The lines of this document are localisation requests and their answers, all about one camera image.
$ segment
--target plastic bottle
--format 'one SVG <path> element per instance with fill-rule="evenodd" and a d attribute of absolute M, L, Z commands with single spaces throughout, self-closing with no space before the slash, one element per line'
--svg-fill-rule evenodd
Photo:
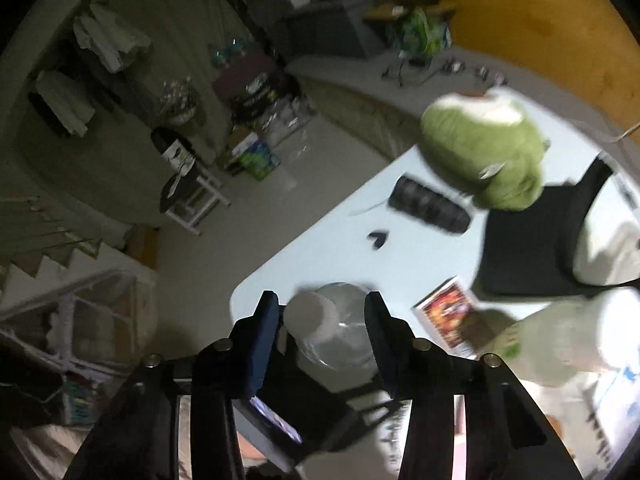
<path fill-rule="evenodd" d="M 366 292 L 332 283 L 295 295 L 284 310 L 284 326 L 312 362 L 333 370 L 375 368 L 364 324 Z"/>
<path fill-rule="evenodd" d="M 562 300 L 515 323 L 482 353 L 498 354 L 521 380 L 558 387 L 578 371 L 623 368 L 638 358 L 640 295 L 615 288 Z"/>

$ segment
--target person's skin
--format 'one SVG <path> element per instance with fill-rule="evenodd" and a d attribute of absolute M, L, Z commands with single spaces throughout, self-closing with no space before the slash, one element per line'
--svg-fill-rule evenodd
<path fill-rule="evenodd" d="M 251 460 L 264 460 L 264 455 L 255 449 L 254 446 L 249 444 L 249 441 L 245 439 L 240 433 L 238 435 L 238 447 L 240 448 L 240 455 Z"/>

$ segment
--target white table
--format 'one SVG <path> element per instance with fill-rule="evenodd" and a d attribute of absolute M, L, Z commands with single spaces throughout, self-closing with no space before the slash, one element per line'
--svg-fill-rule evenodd
<path fill-rule="evenodd" d="M 517 92 L 493 92 L 508 94 L 521 102 L 528 116 L 551 140 L 542 163 L 546 182 L 580 180 L 600 149 L 572 124 Z M 393 211 L 385 201 L 404 173 L 460 200 L 459 192 L 440 180 L 418 148 L 413 147 L 238 285 L 230 301 L 233 322 L 254 312 L 264 290 L 273 290 L 280 304 L 286 304 L 301 289 L 349 282 L 380 291 L 392 316 L 405 319 L 416 336 L 428 337 L 411 307 L 447 278 L 459 276 L 466 285 L 472 284 L 480 263 L 487 212 L 470 205 L 474 215 L 471 226 L 458 236 Z M 625 174 L 623 177 L 638 195 L 636 185 Z M 590 214 L 590 223 L 596 230 L 598 226 L 610 226 L 612 216 L 616 222 L 633 219 L 609 179 L 598 197 L 598 207 Z M 386 244 L 378 251 L 367 239 L 375 230 L 389 231 Z M 522 319 L 548 303 L 483 303 L 481 308 L 501 310 L 514 319 Z M 371 435 L 340 454 L 312 457 L 311 464 L 305 465 L 305 475 L 314 479 L 391 478 L 380 467 L 380 445 L 376 441 L 379 437 Z"/>

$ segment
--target phone screen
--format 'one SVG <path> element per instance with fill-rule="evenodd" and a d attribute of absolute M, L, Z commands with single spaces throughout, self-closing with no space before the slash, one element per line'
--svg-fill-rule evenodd
<path fill-rule="evenodd" d="M 278 428 L 281 432 L 286 434 L 291 440 L 302 444 L 302 437 L 300 434 L 288 424 L 281 416 L 274 412 L 269 406 L 262 402 L 258 397 L 252 397 L 249 402 L 251 405 L 260 412 L 260 414 L 266 418 L 271 424 Z"/>

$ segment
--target green plush toy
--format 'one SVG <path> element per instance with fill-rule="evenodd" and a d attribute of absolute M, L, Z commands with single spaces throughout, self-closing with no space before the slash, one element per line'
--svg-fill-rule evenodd
<path fill-rule="evenodd" d="M 425 155 L 471 184 L 479 206 L 522 210 L 540 196 L 545 141 L 508 97 L 448 94 L 420 124 Z"/>

